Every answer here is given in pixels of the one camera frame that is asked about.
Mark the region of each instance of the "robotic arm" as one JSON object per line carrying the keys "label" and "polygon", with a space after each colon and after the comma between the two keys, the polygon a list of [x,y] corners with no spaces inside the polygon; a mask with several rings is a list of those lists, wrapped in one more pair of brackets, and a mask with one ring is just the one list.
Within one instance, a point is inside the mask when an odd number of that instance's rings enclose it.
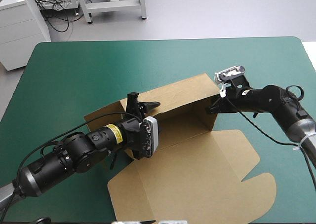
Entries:
{"label": "robotic arm", "polygon": [[19,182],[0,188],[0,211],[14,194],[11,205],[26,197],[40,196],[73,173],[83,173],[111,153],[131,149],[136,159],[151,157],[158,146],[158,123],[145,117],[159,102],[138,102],[138,93],[127,95],[122,120],[84,134],[75,132],[54,141],[53,151],[24,167]]}
{"label": "robotic arm", "polygon": [[[234,66],[215,74],[215,82],[222,89],[212,98],[207,113],[253,112],[254,118],[258,113],[271,113],[289,140],[299,143],[316,168],[316,122],[299,103],[304,97],[303,89],[274,85],[253,89],[244,73],[243,66]],[[298,98],[289,91],[291,87],[301,91]]]}

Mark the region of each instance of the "gray floor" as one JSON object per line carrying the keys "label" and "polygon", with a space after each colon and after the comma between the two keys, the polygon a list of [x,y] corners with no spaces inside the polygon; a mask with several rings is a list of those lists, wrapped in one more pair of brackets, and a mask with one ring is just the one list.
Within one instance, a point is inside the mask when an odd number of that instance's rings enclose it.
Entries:
{"label": "gray floor", "polygon": [[[51,39],[296,36],[302,41],[316,41],[316,0],[146,0],[146,7],[147,20],[140,20],[139,10],[98,13],[93,15],[92,25],[82,18],[71,23],[66,33],[50,28]],[[53,24],[61,30],[66,27],[65,22],[57,19]],[[308,46],[309,54],[315,54],[315,45]],[[0,119],[23,70],[7,72],[0,66]]]}

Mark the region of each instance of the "cardboard box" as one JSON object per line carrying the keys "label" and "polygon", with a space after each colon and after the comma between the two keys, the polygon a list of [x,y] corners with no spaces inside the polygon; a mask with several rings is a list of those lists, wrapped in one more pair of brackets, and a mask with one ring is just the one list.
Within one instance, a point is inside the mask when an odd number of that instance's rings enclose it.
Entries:
{"label": "cardboard box", "polygon": [[[188,220],[190,224],[246,224],[264,215],[276,197],[269,173],[243,181],[259,156],[237,130],[212,131],[216,116],[205,107],[218,87],[206,75],[182,80],[139,95],[159,101],[150,115],[162,131],[151,158],[135,160],[108,184],[118,220]],[[124,111],[126,99],[85,117]],[[97,129],[119,119],[88,125]]]}

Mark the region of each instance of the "wire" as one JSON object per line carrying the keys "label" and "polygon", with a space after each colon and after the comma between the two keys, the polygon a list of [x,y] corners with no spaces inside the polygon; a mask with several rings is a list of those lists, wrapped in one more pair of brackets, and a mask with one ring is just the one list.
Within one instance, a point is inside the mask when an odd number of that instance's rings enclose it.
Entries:
{"label": "wire", "polygon": [[314,174],[313,174],[313,171],[312,171],[310,162],[309,162],[309,160],[308,160],[308,157],[307,157],[307,155],[306,155],[306,152],[305,152],[304,148],[300,147],[300,150],[302,151],[302,154],[303,154],[304,159],[305,159],[305,161],[306,161],[306,165],[307,165],[308,171],[310,172],[311,178],[312,178],[312,180],[313,180],[314,188],[315,188],[315,191],[316,191],[316,180],[315,180],[315,176],[314,176]]}
{"label": "wire", "polygon": [[[41,10],[46,10],[46,9],[43,7],[42,3],[41,3],[42,0],[34,0],[34,1],[35,1],[35,3],[39,6],[39,8],[40,8]],[[67,27],[66,27],[65,30],[61,31],[61,30],[56,29],[56,28],[52,25],[52,23],[48,20],[48,18],[46,18],[46,21],[47,21],[48,24],[52,27],[52,29],[54,29],[55,31],[57,31],[57,32],[59,32],[59,33],[64,33],[64,32],[66,32],[66,31],[69,29],[69,19],[68,19],[68,15],[67,15],[67,13],[66,13],[64,7],[62,6],[62,4],[61,4],[60,2],[58,2],[57,0],[53,0],[53,1],[56,2],[56,3],[54,3],[54,4],[56,4],[56,5],[59,4],[60,7],[62,8],[62,10],[64,11],[64,13],[65,13],[65,15],[66,15],[66,19],[67,19],[67,20],[66,20],[66,21],[67,21]]]}
{"label": "wire", "polygon": [[[242,113],[229,99],[228,97],[225,97],[226,100],[232,105],[232,107],[234,107],[235,110],[237,110],[250,124],[252,124],[256,129],[258,129],[263,135],[265,135],[266,137],[268,137],[269,139],[271,139],[273,142],[277,143],[277,144],[280,144],[280,145],[292,145],[292,146],[298,146],[297,144],[294,144],[294,143],[282,143],[282,142],[279,142],[277,140],[275,140],[274,138],[272,138],[271,136],[269,136],[268,134],[266,134],[263,130],[261,130],[255,123],[253,123],[248,117],[246,117],[244,115],[244,113]],[[313,185],[314,185],[314,188],[315,188],[315,191],[316,191],[316,180],[315,180],[315,176],[314,176],[314,173],[312,171],[312,168],[311,168],[311,165],[310,165],[310,162],[308,160],[308,157],[306,155],[306,152],[305,150],[300,147],[300,150],[302,151],[302,154],[304,156],[304,159],[306,161],[306,164],[307,164],[307,168],[308,168],[308,171],[310,173],[310,176],[313,180]]]}
{"label": "wire", "polygon": [[[84,14],[82,14],[79,18],[77,18],[77,19],[74,19],[74,20],[68,20],[69,22],[75,22],[75,21],[78,21],[80,18],[82,18],[83,17],[83,15]],[[58,19],[60,19],[60,20],[64,20],[64,21],[67,21],[66,19],[63,19],[63,18],[60,18],[60,17],[57,17],[57,16],[54,16],[55,18],[58,18]]]}
{"label": "wire", "polygon": [[[109,116],[109,115],[114,115],[114,114],[125,114],[125,115],[131,116],[131,117],[137,119],[138,122],[140,122],[140,123],[142,122],[141,119],[140,119],[138,116],[135,116],[135,115],[130,114],[130,113],[127,113],[127,112],[112,112],[112,113],[106,113],[106,114],[102,114],[102,115],[100,115],[100,116],[98,116],[98,117],[96,117],[96,118],[94,118],[94,119],[91,119],[91,120],[89,120],[89,121],[86,121],[85,123],[82,123],[82,124],[76,126],[75,128],[72,128],[72,129],[68,130],[67,132],[64,132],[64,133],[62,133],[62,134],[60,134],[60,135],[54,137],[53,139],[48,140],[46,143],[44,143],[44,144],[38,146],[37,148],[33,149],[33,150],[32,150],[29,154],[27,154],[27,155],[24,157],[24,159],[21,161],[21,163],[20,163],[20,165],[19,165],[19,168],[18,168],[18,172],[17,172],[17,174],[16,174],[16,185],[15,185],[15,187],[19,187],[20,173],[21,173],[22,167],[23,167],[24,163],[26,162],[26,160],[27,160],[33,153],[35,153],[35,152],[38,151],[39,149],[42,149],[42,148],[48,146],[48,145],[49,145],[50,143],[52,143],[54,140],[59,139],[60,137],[65,136],[65,135],[67,135],[67,134],[69,134],[69,133],[71,133],[71,132],[73,132],[73,131],[79,129],[80,127],[82,127],[82,126],[84,126],[84,125],[86,125],[86,124],[88,124],[88,123],[91,123],[91,122],[93,122],[93,121],[95,121],[95,120],[97,120],[97,119],[100,119],[100,118],[102,118],[102,117]],[[13,198],[14,198],[15,195],[16,195],[16,189],[14,190],[13,194],[10,196],[9,201],[7,202],[6,207],[5,207],[5,209],[3,210],[3,212],[2,212],[1,219],[0,219],[0,224],[3,223],[4,217],[5,217],[5,215],[6,215],[7,211],[8,211],[8,209],[9,209],[9,207],[10,207],[10,205],[11,205],[11,203],[12,203]]]}
{"label": "wire", "polygon": [[64,144],[64,143],[63,143],[62,141],[53,141],[53,142],[47,144],[45,147],[43,147],[43,148],[40,150],[39,153],[40,153],[40,155],[42,156],[42,158],[45,158],[44,149],[45,149],[46,147],[49,147],[49,146],[56,146],[56,145],[62,146],[63,144]]}
{"label": "wire", "polygon": [[[289,91],[289,89],[291,87],[297,87],[301,91],[301,95],[298,98],[296,97],[296,95],[294,93]],[[299,101],[301,101],[304,98],[304,90],[298,85],[291,85],[291,86],[286,87],[285,92],[288,95],[288,97],[291,98],[295,102],[297,110],[301,111],[302,110],[302,106],[299,103]]]}
{"label": "wire", "polygon": [[269,136],[267,133],[265,133],[262,129],[260,129],[254,122],[252,122],[248,117],[245,116],[244,113],[242,113],[229,99],[228,97],[225,97],[226,100],[229,102],[229,104],[231,104],[232,107],[234,107],[234,109],[242,115],[242,117],[244,117],[250,124],[252,124],[257,130],[259,130],[264,136],[266,136],[267,138],[271,139],[273,142],[277,143],[277,144],[280,144],[280,145],[287,145],[287,146],[296,146],[297,147],[297,144],[294,144],[294,143],[282,143],[282,142],[279,142],[277,140],[275,140],[274,138],[272,138],[271,136]]}

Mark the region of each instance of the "green table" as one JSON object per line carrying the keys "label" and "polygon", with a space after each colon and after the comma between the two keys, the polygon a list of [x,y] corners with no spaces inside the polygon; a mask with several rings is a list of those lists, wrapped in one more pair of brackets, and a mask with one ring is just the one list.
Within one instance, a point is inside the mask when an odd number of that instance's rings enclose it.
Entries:
{"label": "green table", "polygon": [[[128,92],[147,91],[203,72],[213,77],[233,65],[245,66],[255,88],[302,86],[306,95],[302,104],[316,117],[316,74],[294,37],[37,45],[0,123],[0,184],[13,179],[20,160],[32,148]],[[287,141],[269,114],[260,114],[255,121],[268,134]],[[240,129],[255,147],[261,162],[247,178],[263,172],[276,178],[276,202],[258,222],[316,221],[316,194],[300,152],[269,141],[238,114],[219,115],[214,129]],[[7,220],[32,221],[41,216],[56,222],[113,220],[107,182],[130,160],[122,153],[112,171],[107,162],[73,175],[41,197],[14,205]]]}

